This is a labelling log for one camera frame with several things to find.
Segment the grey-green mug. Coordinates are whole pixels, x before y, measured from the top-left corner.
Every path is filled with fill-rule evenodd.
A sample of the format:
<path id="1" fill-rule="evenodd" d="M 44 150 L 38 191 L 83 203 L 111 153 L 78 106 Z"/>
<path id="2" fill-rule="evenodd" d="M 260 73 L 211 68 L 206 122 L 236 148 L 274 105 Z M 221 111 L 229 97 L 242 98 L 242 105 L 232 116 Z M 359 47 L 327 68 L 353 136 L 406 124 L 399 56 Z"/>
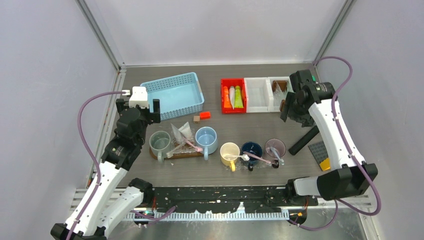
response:
<path id="1" fill-rule="evenodd" d="M 156 159 L 162 163 L 172 149 L 171 136 L 166 131 L 156 131 L 150 136 L 149 147 Z"/>

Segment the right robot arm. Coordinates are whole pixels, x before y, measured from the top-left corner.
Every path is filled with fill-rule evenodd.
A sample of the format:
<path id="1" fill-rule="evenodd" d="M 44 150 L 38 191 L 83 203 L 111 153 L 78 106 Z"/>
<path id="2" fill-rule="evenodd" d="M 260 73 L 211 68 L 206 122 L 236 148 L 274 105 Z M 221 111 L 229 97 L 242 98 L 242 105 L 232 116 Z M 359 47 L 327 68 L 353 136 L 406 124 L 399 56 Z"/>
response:
<path id="1" fill-rule="evenodd" d="M 335 88 L 329 82 L 316 82 L 310 70 L 299 70 L 289 76 L 292 91 L 288 92 L 280 118 L 291 119 L 302 127 L 311 127 L 290 149 L 296 155 L 311 139 L 320 134 L 330 160 L 330 171 L 315 177 L 300 177 L 287 181 L 285 198 L 299 205 L 306 196 L 335 200 L 363 195 L 378 175 L 374 163 L 366 163 L 356 148 L 334 97 Z"/>

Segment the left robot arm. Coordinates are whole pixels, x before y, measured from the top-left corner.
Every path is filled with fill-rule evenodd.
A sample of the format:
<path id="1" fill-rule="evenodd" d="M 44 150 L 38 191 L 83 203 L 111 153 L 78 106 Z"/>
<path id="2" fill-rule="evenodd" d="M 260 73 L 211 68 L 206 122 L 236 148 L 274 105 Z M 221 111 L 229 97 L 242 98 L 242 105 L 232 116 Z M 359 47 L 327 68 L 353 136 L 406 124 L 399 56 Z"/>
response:
<path id="1" fill-rule="evenodd" d="M 147 127 L 160 123 L 160 100 L 146 108 L 116 100 L 119 119 L 115 136 L 100 158 L 99 171 L 81 202 L 64 223 L 56 223 L 50 234 L 55 240 L 106 240 L 118 223 L 136 206 L 148 207 L 153 202 L 153 186 L 133 179 L 123 196 L 107 205 L 112 193 L 140 155 L 146 142 Z"/>

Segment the mauve mug black handle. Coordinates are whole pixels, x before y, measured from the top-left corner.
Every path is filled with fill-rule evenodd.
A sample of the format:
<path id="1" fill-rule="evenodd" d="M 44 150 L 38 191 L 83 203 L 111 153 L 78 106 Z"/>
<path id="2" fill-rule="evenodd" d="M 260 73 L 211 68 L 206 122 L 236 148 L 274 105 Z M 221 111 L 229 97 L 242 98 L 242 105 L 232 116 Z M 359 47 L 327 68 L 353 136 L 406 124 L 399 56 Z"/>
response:
<path id="1" fill-rule="evenodd" d="M 272 159 L 272 160 L 277 160 L 277 159 L 271 153 L 270 147 L 274 147 L 275 149 L 277 149 L 279 154 L 280 154 L 280 157 L 282 159 L 283 159 L 283 157 L 284 157 L 284 155 L 286 154 L 286 151 L 287 151 L 286 145 L 280 139 L 277 139 L 277 138 L 269 139 L 265 143 L 264 147 L 265 147 L 265 153 L 266 153 L 267 157 L 269 159 Z"/>

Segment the grey toothbrush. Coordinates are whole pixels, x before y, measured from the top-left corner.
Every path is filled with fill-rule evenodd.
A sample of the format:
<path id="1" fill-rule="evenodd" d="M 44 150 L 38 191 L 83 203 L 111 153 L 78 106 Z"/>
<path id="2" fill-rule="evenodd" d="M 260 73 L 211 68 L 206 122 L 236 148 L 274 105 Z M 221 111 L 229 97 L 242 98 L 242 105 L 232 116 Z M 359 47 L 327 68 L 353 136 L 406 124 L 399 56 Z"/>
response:
<path id="1" fill-rule="evenodd" d="M 274 148 L 274 147 L 271 146 L 269 148 L 269 150 L 274 155 L 274 157 L 279 161 L 279 164 L 280 165 L 284 165 L 285 164 L 284 160 L 280 156 L 279 151 L 276 148 Z"/>

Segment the clear textured acrylic holder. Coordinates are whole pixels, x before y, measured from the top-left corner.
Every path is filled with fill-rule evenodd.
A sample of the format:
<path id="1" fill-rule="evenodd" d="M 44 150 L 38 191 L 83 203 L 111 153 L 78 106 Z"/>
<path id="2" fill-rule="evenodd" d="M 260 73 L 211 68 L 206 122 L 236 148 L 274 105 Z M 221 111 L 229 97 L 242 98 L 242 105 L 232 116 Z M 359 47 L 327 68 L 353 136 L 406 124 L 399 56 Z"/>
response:
<path id="1" fill-rule="evenodd" d="M 166 154 L 167 157 L 171 158 L 175 154 L 185 154 L 185 153 L 194 153 L 201 152 L 202 149 L 195 146 L 191 141 L 189 141 L 185 136 L 178 130 L 173 130 L 174 134 L 174 146 Z"/>

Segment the pink toothbrush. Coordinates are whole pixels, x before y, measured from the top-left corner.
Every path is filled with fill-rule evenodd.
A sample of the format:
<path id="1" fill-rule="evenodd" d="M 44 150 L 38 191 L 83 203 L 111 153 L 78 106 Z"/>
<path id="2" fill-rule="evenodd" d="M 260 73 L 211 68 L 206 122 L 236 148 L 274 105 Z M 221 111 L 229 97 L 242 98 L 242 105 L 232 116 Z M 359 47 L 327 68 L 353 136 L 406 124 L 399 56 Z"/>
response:
<path id="1" fill-rule="evenodd" d="M 201 153 L 202 151 L 203 151 L 203 148 L 202 147 L 199 147 L 199 146 L 196 146 L 196 145 L 194 145 L 193 143 L 191 143 L 188 139 L 184 139 L 184 142 L 186 143 L 186 144 L 188 144 L 189 146 L 191 146 L 196 152 L 198 152 L 198 153 Z"/>
<path id="2" fill-rule="evenodd" d="M 266 159 L 263 159 L 263 158 L 261 158 L 261 157 L 259 157 L 259 156 L 257 156 L 257 155 L 254 155 L 254 154 L 252 154 L 252 153 L 249 153 L 249 152 L 247 152 L 247 151 L 244 151 L 244 152 L 243 152 L 243 154 L 244 154 L 244 155 L 249 156 L 250 158 L 254 158 L 254 159 L 257 159 L 257 160 L 263 161 L 263 162 L 267 163 L 268 165 L 272 165 L 272 162 L 271 162 L 271 161 L 266 160 Z"/>

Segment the white toothpaste tube red cap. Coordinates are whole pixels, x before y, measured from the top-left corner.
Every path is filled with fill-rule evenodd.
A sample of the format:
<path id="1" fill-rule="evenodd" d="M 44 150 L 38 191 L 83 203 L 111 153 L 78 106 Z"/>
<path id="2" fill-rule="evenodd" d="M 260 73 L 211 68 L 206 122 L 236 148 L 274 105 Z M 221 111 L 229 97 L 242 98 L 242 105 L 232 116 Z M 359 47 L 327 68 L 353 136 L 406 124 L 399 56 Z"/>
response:
<path id="1" fill-rule="evenodd" d="M 184 142 L 184 135 L 180 132 L 180 130 L 175 127 L 173 124 L 171 124 L 172 132 L 175 138 L 175 141 L 178 145 L 182 144 Z"/>

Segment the dark blue mug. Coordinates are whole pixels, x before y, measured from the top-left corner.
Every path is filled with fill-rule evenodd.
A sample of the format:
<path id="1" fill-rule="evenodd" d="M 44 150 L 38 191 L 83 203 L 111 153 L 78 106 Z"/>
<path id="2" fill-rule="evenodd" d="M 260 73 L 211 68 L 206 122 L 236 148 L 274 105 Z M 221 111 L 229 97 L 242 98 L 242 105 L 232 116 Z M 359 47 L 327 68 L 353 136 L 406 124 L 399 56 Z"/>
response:
<path id="1" fill-rule="evenodd" d="M 256 143 L 256 142 L 245 142 L 240 149 L 240 154 L 243 155 L 244 152 L 248 152 L 252 155 L 255 155 L 257 157 L 262 157 L 263 156 L 263 150 L 262 147 Z M 243 160 L 242 158 L 240 159 L 240 162 L 247 167 L 247 169 L 251 172 L 254 169 L 254 166 L 257 165 L 260 160 L 254 157 L 250 157 L 249 156 L 249 160 Z"/>

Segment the cream mug yellow handle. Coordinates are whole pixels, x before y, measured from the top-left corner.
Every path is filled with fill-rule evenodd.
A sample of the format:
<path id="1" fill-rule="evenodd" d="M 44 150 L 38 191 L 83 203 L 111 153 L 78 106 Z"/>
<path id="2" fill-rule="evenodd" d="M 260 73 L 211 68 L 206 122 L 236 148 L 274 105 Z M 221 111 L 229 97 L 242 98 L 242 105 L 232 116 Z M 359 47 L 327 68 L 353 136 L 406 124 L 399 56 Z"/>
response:
<path id="1" fill-rule="evenodd" d="M 224 143 L 220 150 L 220 160 L 222 164 L 229 167 L 232 172 L 236 171 L 236 162 L 239 158 L 240 149 L 238 145 L 233 142 Z"/>

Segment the light blue mug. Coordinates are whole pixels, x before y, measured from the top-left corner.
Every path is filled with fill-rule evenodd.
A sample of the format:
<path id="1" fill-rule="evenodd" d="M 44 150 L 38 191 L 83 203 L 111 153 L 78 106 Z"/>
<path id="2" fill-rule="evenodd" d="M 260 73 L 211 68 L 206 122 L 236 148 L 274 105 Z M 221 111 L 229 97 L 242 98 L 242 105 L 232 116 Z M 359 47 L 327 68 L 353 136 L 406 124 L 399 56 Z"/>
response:
<path id="1" fill-rule="evenodd" d="M 198 129 L 195 133 L 196 146 L 201 147 L 204 160 L 208 160 L 218 148 L 217 132 L 209 126 L 204 126 Z"/>

